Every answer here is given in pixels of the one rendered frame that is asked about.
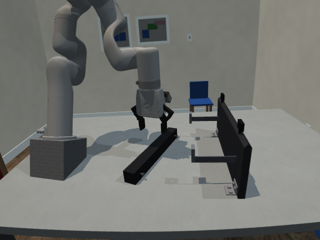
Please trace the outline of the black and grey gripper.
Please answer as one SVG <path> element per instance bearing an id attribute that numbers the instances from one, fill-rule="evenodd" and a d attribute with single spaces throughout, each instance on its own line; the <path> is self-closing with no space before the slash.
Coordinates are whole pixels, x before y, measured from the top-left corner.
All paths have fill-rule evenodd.
<path id="1" fill-rule="evenodd" d="M 167 131 L 167 121 L 172 117 L 174 111 L 166 106 L 163 88 L 137 89 L 136 105 L 131 108 L 138 120 L 139 130 L 145 128 L 145 118 L 156 118 L 161 120 L 161 133 Z M 168 113 L 166 117 L 165 113 Z"/>

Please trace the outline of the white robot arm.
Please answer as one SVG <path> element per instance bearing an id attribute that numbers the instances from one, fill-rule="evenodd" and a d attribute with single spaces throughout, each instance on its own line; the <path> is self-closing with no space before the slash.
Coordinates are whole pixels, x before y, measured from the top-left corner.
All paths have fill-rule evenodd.
<path id="1" fill-rule="evenodd" d="M 76 37 L 78 18 L 91 6 L 104 28 L 103 49 L 111 66 L 117 71 L 137 69 L 136 85 L 142 90 L 161 87 L 159 51 L 155 47 L 119 49 L 115 36 L 127 27 L 116 0 L 67 0 L 55 14 L 53 49 L 61 56 L 51 58 L 46 65 L 47 127 L 38 128 L 45 140 L 72 140 L 73 86 L 80 85 L 86 73 L 87 49 Z M 141 48 L 141 49 L 140 49 Z"/>

